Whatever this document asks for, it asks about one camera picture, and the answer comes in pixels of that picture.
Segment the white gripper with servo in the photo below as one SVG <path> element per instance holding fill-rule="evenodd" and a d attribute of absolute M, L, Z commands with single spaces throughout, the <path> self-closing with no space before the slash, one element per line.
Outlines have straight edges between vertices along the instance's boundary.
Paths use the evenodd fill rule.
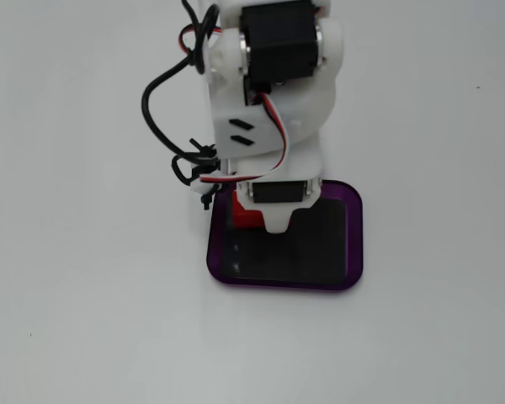
<path fill-rule="evenodd" d="M 285 162 L 273 173 L 237 186 L 237 199 L 246 210 L 261 210 L 270 234 L 288 230 L 291 216 L 308 209 L 322 193 L 322 149 L 315 133 L 290 146 Z"/>

